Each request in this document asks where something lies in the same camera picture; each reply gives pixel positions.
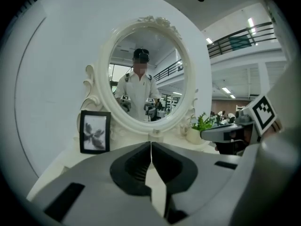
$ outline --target black picture frame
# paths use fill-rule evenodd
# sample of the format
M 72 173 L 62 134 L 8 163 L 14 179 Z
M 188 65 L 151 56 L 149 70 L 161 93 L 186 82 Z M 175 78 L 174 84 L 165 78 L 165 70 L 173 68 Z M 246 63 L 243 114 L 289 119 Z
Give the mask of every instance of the black picture frame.
M 106 120 L 105 122 L 101 122 L 103 125 L 99 125 L 100 126 L 99 129 L 93 128 L 91 124 L 89 124 L 90 126 L 87 127 L 87 125 L 85 125 L 86 116 L 105 117 Z M 102 154 L 105 152 L 109 152 L 110 151 L 110 123 L 111 123 L 110 112 L 81 111 L 80 123 L 79 123 L 80 152 L 85 154 Z

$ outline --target railing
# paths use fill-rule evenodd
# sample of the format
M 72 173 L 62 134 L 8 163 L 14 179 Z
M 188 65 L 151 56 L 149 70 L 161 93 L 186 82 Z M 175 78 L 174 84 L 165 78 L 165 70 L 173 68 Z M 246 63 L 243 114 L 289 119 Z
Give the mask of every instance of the railing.
M 245 28 L 229 34 L 212 44 L 207 45 L 209 57 L 213 58 L 234 50 L 256 46 L 259 42 L 276 40 L 272 22 L 263 23 L 254 27 Z M 183 69 L 182 60 L 178 60 L 161 72 L 157 73 L 154 78 L 159 81 L 177 71 Z
M 161 72 L 157 73 L 154 78 L 156 81 L 159 81 L 175 72 L 183 70 L 182 60 L 179 59 L 177 62 L 173 63 L 169 67 L 165 68 Z

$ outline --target mirror frame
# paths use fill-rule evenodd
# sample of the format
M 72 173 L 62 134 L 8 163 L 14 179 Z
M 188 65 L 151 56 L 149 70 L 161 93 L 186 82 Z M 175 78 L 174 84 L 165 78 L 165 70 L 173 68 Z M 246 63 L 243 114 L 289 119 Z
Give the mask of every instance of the mirror frame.
M 111 91 L 108 79 L 111 54 L 116 44 L 129 34 L 135 32 L 136 29 L 141 28 L 151 28 L 166 36 L 180 53 L 184 68 L 184 93 L 178 108 L 174 113 L 170 113 L 161 120 L 154 122 L 138 121 L 130 117 L 120 106 L 116 106 L 118 104 Z M 170 22 L 165 18 L 148 16 L 113 29 L 110 38 L 101 46 L 99 60 L 95 65 L 94 80 L 98 92 L 97 94 L 100 97 L 100 103 L 103 104 L 107 111 L 111 112 L 113 119 L 116 120 L 117 123 L 129 131 L 139 134 L 149 134 L 154 129 L 160 130 L 161 132 L 170 130 L 176 126 L 187 111 L 191 109 L 191 103 L 195 96 L 195 66 L 191 61 L 177 29 L 171 26 Z

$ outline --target potted plant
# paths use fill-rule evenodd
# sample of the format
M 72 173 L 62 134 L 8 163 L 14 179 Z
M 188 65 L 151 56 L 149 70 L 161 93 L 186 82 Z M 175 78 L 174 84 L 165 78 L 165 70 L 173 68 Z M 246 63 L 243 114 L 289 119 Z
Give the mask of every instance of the potted plant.
M 195 123 L 193 123 L 193 119 L 191 119 L 191 127 L 187 131 L 186 139 L 193 144 L 201 144 L 204 140 L 202 140 L 200 133 L 213 126 L 213 118 L 208 117 L 204 120 L 204 116 L 206 116 L 205 112 L 198 117 L 198 120 Z

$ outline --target ceiling light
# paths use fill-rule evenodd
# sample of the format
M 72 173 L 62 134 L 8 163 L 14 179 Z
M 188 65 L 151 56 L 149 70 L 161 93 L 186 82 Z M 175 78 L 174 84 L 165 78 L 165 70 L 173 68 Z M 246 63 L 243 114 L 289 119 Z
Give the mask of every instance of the ceiling light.
M 230 90 L 228 90 L 226 87 L 223 87 L 222 89 L 223 89 L 226 93 L 228 93 L 228 94 L 231 93 Z
M 254 27 L 254 23 L 253 23 L 252 18 L 249 18 L 249 19 L 248 19 L 248 23 L 249 23 L 250 27 Z M 252 32 L 253 34 L 256 34 L 255 28 L 251 29 L 251 32 Z
M 213 43 L 210 38 L 206 39 L 208 43 Z

